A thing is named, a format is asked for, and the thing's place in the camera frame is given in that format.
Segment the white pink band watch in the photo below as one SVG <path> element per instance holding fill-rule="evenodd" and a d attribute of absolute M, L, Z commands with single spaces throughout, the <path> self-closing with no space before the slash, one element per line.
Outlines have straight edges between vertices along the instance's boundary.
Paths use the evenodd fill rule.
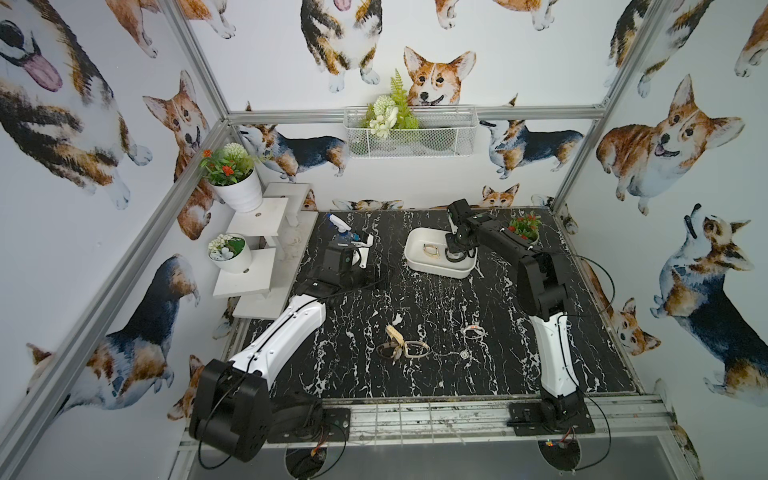
<path fill-rule="evenodd" d="M 462 335 L 466 340 L 483 340 L 487 331 L 479 325 L 468 325 L 462 330 Z"/>

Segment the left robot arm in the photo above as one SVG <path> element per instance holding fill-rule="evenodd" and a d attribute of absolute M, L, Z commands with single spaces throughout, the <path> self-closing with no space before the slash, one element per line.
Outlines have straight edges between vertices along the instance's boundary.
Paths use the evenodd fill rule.
<path fill-rule="evenodd" d="M 322 262 L 301 282 L 285 310 L 251 344 L 202 370 L 189 434 L 227 458 L 252 460 L 266 442 L 311 441 L 326 434 L 320 398 L 306 393 L 271 397 L 280 371 L 324 323 L 333 299 L 377 285 L 369 269 L 375 241 L 333 240 Z"/>

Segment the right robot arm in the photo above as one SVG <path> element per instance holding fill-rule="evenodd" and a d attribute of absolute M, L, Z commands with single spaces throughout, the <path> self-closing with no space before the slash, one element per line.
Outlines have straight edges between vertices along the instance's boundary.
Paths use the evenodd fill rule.
<path fill-rule="evenodd" d="M 447 251 L 456 256 L 484 246 L 505 259 L 516 274 L 516 298 L 536 335 L 541 364 L 542 423 L 557 431 L 584 406 L 567 344 L 568 261 L 536 247 L 488 213 L 474 212 L 456 200 L 447 207 L 451 232 Z"/>

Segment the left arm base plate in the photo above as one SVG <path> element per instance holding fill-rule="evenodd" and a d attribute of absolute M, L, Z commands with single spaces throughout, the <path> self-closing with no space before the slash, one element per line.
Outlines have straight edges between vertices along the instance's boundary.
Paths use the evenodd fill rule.
<path fill-rule="evenodd" d="M 348 438 L 351 426 L 349 408 L 299 406 L 277 411 L 272 417 L 267 441 L 272 444 L 311 442 Z"/>

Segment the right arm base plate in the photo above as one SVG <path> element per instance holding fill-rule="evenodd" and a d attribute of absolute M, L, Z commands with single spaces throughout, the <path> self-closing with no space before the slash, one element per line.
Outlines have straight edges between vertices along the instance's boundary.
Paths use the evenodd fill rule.
<path fill-rule="evenodd" d="M 508 413 L 507 425 L 521 437 L 564 435 L 568 431 L 576 434 L 596 432 L 590 414 L 583 403 L 562 409 L 549 400 L 513 402 L 508 405 Z"/>

